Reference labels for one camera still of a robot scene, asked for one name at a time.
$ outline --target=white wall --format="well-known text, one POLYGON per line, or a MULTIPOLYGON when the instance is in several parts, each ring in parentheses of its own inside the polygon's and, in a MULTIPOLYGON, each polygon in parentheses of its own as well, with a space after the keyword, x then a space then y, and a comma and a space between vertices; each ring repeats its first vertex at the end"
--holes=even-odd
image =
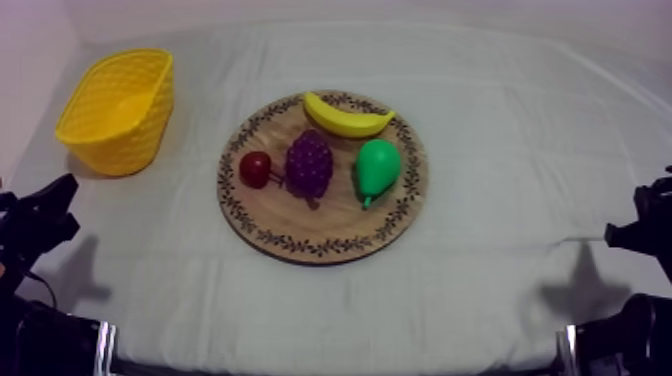
POLYGON ((57 0, 0 0, 0 177, 11 176, 78 38, 57 0))
POLYGON ((484 26, 672 61, 672 0, 64 0, 82 38, 221 22, 376 19, 484 26))

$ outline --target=basket rim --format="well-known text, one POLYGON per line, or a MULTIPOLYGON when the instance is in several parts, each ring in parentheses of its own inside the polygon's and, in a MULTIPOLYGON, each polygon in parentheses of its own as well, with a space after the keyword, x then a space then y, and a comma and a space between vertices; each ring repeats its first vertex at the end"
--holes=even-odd
POLYGON ((70 99, 68 100, 68 104, 65 107, 65 110, 61 114, 61 117, 58 120, 58 123, 56 124, 56 138, 60 140, 61 142, 69 145, 82 145, 82 144, 90 144, 90 143, 97 143, 97 142, 102 142, 102 141, 110 141, 116 138, 120 138, 122 136, 125 136, 133 131, 135 131, 139 124, 144 122, 145 118, 147 117, 147 112, 143 114, 142 118, 138 122, 138 125, 131 127, 131 128, 126 128, 123 129, 117 133, 112 133, 109 135, 104 135, 104 136, 96 136, 96 137, 90 137, 90 138, 85 138, 82 139, 80 137, 73 138, 67 134, 63 133, 63 124, 65 123, 66 119, 70 116, 70 113, 72 112, 72 109, 74 108, 74 102, 76 98, 79 98, 81 95, 82 90, 84 87, 88 84, 89 80, 91 79, 91 76, 93 76, 94 73, 98 72, 99 70, 105 68, 106 65, 108 65, 110 62, 121 59, 121 58, 127 58, 132 55, 136 54, 144 54, 147 52, 159 52, 163 54, 165 58, 165 64, 163 67, 163 70, 161 71, 161 74, 157 78, 156 82, 154 83, 154 87, 151 90, 151 95, 152 95, 152 103, 154 102, 154 99, 156 98, 156 95, 161 87, 161 84, 163 83, 163 80, 165 77, 168 75, 169 70, 171 69, 173 65, 173 55, 170 53, 170 51, 163 49, 163 48, 134 48, 134 49, 129 49, 129 50, 123 50, 119 51, 117 53, 114 53, 112 55, 108 55, 100 60, 98 60, 96 63, 94 63, 84 74, 84 76, 81 78, 79 81, 79 84, 77 84, 77 88, 75 91, 72 93, 72 96, 70 96, 70 99))

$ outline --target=plastic fruit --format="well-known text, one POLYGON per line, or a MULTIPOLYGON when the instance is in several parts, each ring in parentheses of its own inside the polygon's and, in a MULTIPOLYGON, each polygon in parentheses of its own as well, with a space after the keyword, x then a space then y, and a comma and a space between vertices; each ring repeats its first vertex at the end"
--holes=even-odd
POLYGON ((261 189, 268 184, 271 176, 279 184, 282 177, 271 171, 271 157, 263 151, 253 151, 245 154, 238 165, 240 179, 252 188, 261 189))
POLYGON ((307 130, 287 150, 287 186, 311 203, 312 199, 324 196, 334 172, 333 165, 327 141, 316 130, 307 130))
POLYGON ((353 114, 325 103, 317 94, 306 92, 303 97, 306 112, 325 130, 349 138, 371 137, 380 133, 395 113, 386 115, 353 114))
POLYGON ((357 180, 359 193, 367 209, 371 200, 383 194, 401 173, 401 155, 397 148, 385 140, 371 140, 364 144, 357 155, 357 180))

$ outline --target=green pear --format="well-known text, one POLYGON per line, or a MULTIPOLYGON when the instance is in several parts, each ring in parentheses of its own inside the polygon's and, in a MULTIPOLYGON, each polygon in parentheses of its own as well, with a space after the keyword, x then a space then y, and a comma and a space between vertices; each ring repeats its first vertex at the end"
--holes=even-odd
POLYGON ((399 177, 401 155, 390 142, 371 140, 359 150, 356 168, 359 193, 367 209, 371 200, 383 194, 399 177))

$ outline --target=purple grapes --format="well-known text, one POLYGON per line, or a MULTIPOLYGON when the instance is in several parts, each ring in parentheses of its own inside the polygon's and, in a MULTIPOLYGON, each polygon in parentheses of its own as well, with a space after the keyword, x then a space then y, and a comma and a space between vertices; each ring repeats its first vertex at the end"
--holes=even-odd
POLYGON ((287 150, 285 179, 297 195, 306 199, 324 196, 333 172, 329 145, 314 129, 303 132, 287 150))

